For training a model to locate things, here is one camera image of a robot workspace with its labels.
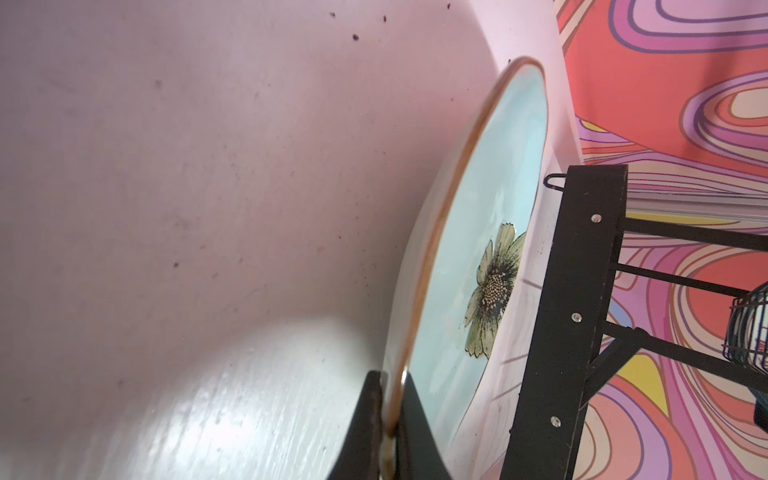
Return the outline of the green rim lettered plate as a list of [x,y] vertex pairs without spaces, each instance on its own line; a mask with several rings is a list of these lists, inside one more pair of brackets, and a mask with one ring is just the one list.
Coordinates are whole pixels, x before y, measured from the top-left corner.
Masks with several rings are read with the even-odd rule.
[[732,302],[723,355],[732,363],[767,374],[766,283]]

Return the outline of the light blue flower plate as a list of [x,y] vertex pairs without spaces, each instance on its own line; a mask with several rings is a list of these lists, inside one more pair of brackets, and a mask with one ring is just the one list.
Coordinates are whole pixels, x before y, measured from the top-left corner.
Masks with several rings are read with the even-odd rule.
[[522,262],[548,127],[543,66],[513,60],[443,160],[411,231],[383,372],[383,479],[397,477],[405,392],[439,451],[476,394]]

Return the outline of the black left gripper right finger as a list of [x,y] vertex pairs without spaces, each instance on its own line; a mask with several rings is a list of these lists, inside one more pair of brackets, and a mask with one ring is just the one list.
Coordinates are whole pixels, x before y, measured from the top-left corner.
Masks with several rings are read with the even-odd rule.
[[407,374],[396,428],[396,470],[399,480],[451,480],[410,374]]

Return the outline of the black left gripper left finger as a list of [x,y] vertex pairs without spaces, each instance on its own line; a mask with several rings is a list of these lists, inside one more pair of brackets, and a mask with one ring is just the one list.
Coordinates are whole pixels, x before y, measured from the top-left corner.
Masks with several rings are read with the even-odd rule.
[[369,371],[363,382],[340,453],[328,480],[377,480],[382,441],[381,372]]

